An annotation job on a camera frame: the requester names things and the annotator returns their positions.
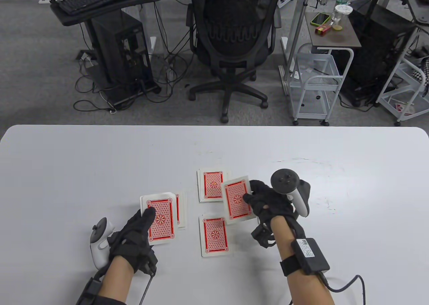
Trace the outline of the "person's right hand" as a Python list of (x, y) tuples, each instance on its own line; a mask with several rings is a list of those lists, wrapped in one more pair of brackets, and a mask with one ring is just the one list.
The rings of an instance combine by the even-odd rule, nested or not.
[(273, 188), (260, 180), (251, 180), (250, 186), (252, 192), (244, 194), (243, 200), (259, 219), (259, 225), (251, 233), (259, 245), (265, 248), (275, 245), (271, 220), (276, 216), (285, 218), (292, 233), (295, 234), (294, 237), (303, 233), (302, 227), (294, 216), (292, 204), (287, 198), (283, 198)]

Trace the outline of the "person's left hand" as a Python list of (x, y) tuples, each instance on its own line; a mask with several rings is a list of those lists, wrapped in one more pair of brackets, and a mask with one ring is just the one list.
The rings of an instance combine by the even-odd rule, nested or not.
[(126, 259), (134, 272), (154, 276), (158, 262), (152, 247), (149, 245), (148, 231), (156, 217), (154, 207), (148, 207), (144, 212), (138, 210), (121, 231), (114, 232), (108, 238), (109, 262), (116, 256)]

